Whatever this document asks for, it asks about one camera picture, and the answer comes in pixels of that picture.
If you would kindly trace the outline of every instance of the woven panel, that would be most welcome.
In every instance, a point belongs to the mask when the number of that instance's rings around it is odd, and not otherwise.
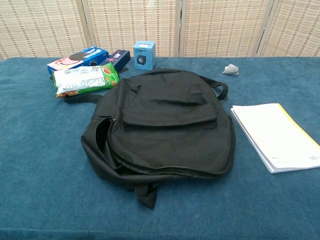
[[[184,56],[252,56],[268,0],[189,0]]]
[[[88,0],[88,6],[98,46],[113,53],[155,41],[157,56],[174,55],[176,0]]]
[[[281,0],[261,56],[320,56],[320,1]]]
[[[87,47],[75,0],[2,0],[0,54],[63,57]]]

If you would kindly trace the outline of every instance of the small box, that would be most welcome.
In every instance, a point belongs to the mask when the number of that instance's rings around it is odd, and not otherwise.
[[[156,43],[154,41],[138,41],[133,46],[134,67],[152,70],[156,64]]]
[[[129,61],[130,52],[127,50],[117,50],[106,59],[106,63],[112,63],[118,72],[120,72]]]
[[[53,71],[74,69],[81,66],[99,65],[109,57],[108,51],[92,46],[80,52],[63,57],[47,64],[49,73]]]

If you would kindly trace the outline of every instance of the green snack bag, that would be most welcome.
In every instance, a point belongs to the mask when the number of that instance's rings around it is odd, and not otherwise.
[[[57,98],[110,89],[119,82],[119,75],[111,62],[103,66],[54,71],[52,78]]]

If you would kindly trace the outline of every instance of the crumpled paper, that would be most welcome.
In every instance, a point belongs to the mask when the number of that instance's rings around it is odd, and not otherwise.
[[[225,66],[223,74],[228,74],[232,76],[239,75],[239,68],[233,64],[229,64],[228,66]]]

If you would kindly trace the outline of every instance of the notebook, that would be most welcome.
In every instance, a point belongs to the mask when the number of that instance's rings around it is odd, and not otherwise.
[[[271,173],[320,167],[319,144],[280,104],[234,105],[231,114]]]

